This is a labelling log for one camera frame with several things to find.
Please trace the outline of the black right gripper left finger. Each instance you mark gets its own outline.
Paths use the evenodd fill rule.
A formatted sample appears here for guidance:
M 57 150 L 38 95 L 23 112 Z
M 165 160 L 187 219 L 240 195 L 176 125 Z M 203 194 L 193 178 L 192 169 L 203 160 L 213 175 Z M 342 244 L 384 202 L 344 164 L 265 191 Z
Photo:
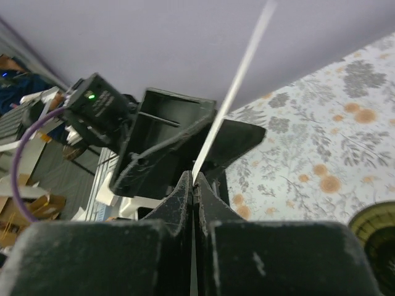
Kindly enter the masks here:
M 188 295 L 192 177 L 139 221 L 35 222 L 1 271 L 2 295 Z

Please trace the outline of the white paper coffee filter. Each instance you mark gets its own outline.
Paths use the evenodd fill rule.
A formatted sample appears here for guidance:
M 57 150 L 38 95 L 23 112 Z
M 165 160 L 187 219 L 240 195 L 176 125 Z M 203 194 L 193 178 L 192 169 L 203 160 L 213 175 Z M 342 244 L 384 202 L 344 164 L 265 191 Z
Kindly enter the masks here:
M 211 197 L 215 194 L 211 186 L 207 182 L 205 176 L 201 173 L 201 168 L 206 160 L 215 138 L 222 126 L 224 118 L 226 117 L 233 101 L 238 94 L 238 91 L 243 83 L 246 73 L 255 56 L 256 50 L 259 46 L 267 27 L 271 21 L 275 9 L 277 8 L 277 1 L 267 1 L 258 18 L 254 31 L 249 39 L 248 46 L 240 61 L 235 77 L 231 86 L 223 100 L 223 103 L 214 119 L 214 122 L 208 132 L 208 135 L 202 145 L 202 148 L 197 156 L 192 169 L 193 177 L 193 192 L 194 192 L 194 249 L 195 255 L 191 257 L 191 284 L 189 288 L 190 295 L 205 295 L 206 294 L 206 271 L 205 263 L 207 260 L 207 222 L 204 216 L 203 196 L 206 192 Z

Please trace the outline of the green glass coffee dripper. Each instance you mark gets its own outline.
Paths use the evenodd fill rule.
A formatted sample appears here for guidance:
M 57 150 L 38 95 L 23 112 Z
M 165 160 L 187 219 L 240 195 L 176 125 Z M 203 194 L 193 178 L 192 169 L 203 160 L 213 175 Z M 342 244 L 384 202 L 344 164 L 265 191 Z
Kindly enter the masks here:
M 376 203 L 349 222 L 368 258 L 383 295 L 394 295 L 394 202 Z

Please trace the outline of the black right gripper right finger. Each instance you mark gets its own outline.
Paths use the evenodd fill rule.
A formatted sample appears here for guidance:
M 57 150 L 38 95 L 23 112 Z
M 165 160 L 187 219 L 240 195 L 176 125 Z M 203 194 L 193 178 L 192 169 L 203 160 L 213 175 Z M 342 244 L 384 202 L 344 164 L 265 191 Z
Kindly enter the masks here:
M 379 295 L 351 230 L 333 221 L 246 221 L 195 181 L 199 295 Z

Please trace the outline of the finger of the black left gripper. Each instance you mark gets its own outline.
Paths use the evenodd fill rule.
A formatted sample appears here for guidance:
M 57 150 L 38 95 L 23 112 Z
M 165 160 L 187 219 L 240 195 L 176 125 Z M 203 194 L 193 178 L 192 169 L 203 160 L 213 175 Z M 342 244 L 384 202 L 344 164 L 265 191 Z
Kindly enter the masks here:
M 178 149 L 212 120 L 211 113 L 140 113 L 129 137 L 129 160 L 148 166 Z
M 224 120 L 200 172 L 212 183 L 234 161 L 258 146 L 265 134 L 266 129 L 261 126 Z

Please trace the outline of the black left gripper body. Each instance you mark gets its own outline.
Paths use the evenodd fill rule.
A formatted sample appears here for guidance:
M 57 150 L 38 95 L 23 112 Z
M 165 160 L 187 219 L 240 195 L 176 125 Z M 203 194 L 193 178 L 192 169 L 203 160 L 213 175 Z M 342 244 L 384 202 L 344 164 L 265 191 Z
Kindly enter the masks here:
M 212 123 L 216 102 L 149 88 L 109 183 L 122 197 L 161 199 L 176 185 L 180 147 Z

